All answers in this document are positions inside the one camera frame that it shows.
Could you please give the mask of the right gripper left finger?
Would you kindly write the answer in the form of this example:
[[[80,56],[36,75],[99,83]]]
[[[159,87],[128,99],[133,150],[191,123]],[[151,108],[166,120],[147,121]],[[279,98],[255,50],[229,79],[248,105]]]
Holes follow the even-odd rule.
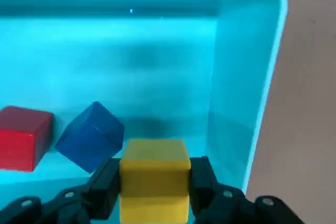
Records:
[[[119,158],[107,159],[82,185],[60,191],[43,203],[17,198],[1,209],[1,223],[91,223],[109,219],[120,193]]]

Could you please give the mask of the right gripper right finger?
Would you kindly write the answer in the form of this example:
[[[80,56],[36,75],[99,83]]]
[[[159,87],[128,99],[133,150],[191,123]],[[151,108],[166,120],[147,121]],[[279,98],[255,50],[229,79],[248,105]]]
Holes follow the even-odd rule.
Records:
[[[189,194],[195,223],[303,224],[275,196],[259,196],[252,202],[240,189],[219,183],[206,156],[191,158]]]

